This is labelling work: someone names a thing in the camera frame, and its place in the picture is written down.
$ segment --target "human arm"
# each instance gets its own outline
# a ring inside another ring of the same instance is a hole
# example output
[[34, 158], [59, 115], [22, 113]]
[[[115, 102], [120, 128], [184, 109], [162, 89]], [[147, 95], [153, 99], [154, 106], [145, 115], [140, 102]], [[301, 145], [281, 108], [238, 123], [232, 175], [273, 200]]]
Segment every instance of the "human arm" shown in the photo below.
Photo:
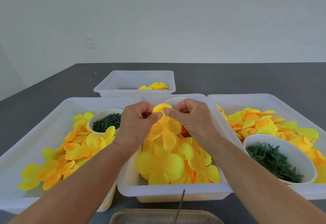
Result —
[[164, 113], [184, 125], [212, 156], [234, 193], [260, 224], [326, 223], [326, 214], [222, 137], [205, 103], [185, 99]]
[[137, 151], [162, 113], [151, 114], [153, 106], [142, 102], [127, 106], [119, 132], [112, 144], [38, 201], [16, 216], [10, 224], [86, 224], [114, 184], [120, 169]]

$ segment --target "person's right hand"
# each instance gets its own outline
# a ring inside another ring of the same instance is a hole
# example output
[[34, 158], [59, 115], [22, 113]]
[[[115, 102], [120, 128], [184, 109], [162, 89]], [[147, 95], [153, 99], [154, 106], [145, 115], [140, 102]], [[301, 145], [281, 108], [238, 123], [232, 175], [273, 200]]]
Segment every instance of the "person's right hand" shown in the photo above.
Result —
[[173, 109], [165, 108], [164, 113], [166, 116], [179, 121], [201, 145], [219, 135], [213, 124], [208, 106], [204, 102], [184, 99]]

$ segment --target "gray table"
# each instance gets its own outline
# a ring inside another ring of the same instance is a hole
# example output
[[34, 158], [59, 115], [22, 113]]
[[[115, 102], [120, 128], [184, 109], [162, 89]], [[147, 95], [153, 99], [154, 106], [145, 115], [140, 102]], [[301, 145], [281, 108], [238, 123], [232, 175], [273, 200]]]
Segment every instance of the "gray table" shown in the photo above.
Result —
[[[312, 122], [326, 130], [326, 63], [275, 64], [173, 64], [173, 63], [94, 63], [76, 64], [0, 102], [2, 155], [64, 99], [99, 97], [93, 88], [113, 70], [172, 70], [175, 94], [243, 94], [275, 95]], [[26, 121], [19, 131], [9, 125], [17, 116]], [[326, 212], [326, 200], [312, 201]], [[96, 213], [90, 223], [109, 223], [122, 208], [176, 209], [178, 203], [140, 203], [115, 192], [112, 206]], [[210, 211], [229, 223], [256, 223], [236, 195], [223, 200], [185, 202], [183, 209]], [[0, 223], [13, 214], [0, 212]]]

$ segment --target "red object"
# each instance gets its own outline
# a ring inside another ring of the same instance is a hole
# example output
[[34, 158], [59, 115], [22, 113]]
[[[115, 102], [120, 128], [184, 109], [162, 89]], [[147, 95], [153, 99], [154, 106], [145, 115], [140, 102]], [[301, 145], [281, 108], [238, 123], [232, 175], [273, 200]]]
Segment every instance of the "red object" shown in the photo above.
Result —
[[182, 126], [181, 135], [182, 135], [183, 137], [188, 137], [188, 136], [190, 136], [189, 131], [187, 131], [187, 129], [186, 129], [184, 126]]

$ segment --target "wall outlet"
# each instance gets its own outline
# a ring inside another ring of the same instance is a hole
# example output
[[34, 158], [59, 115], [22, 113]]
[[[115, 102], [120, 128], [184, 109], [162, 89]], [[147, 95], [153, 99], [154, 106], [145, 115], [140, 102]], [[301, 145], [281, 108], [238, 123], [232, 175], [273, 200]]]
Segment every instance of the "wall outlet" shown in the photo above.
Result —
[[96, 37], [94, 35], [84, 37], [87, 48], [97, 48]]

